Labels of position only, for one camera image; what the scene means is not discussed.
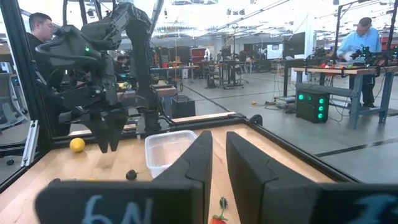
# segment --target floor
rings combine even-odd
[[[329,120],[325,124],[312,124],[285,114],[276,107],[252,106],[255,101],[263,105],[281,96],[283,77],[275,73],[252,73],[242,76],[249,84],[244,88],[223,90],[206,89],[205,80],[184,80],[184,94],[195,100],[197,115],[221,113],[226,110],[246,115],[248,118],[260,114],[264,127],[297,147],[317,155],[337,169],[368,183],[395,183],[398,177],[398,116],[388,117],[385,125],[379,125],[378,116],[363,116],[356,130],[348,129],[348,111],[334,106],[329,108]],[[381,100],[382,78],[376,80],[374,88],[377,105]],[[334,86],[348,87],[348,82],[336,79]],[[289,83],[288,95],[293,95],[294,84]],[[394,82],[390,108],[398,109],[398,81]],[[84,129],[84,126],[72,126],[71,131]],[[18,142],[26,137],[27,125],[22,124],[8,129],[0,135],[0,142]],[[3,166],[6,161],[0,159],[0,182],[11,175],[20,163]]]

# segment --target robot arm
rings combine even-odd
[[[130,38],[135,53],[139,82],[137,95],[146,99],[146,107],[157,109],[156,97],[150,86],[147,50],[151,25],[145,12],[131,3],[122,2],[104,19],[85,24],[81,30],[73,25],[61,27],[52,41],[36,48],[57,69],[77,69],[87,73],[88,81],[84,85],[49,94],[56,95],[64,107],[71,110],[60,115],[60,122],[87,126],[102,152],[107,152],[108,144],[112,151],[116,150],[128,117],[127,108],[118,99],[113,60],[106,53],[119,48],[123,31]],[[38,76],[41,84],[45,84],[41,75]]]

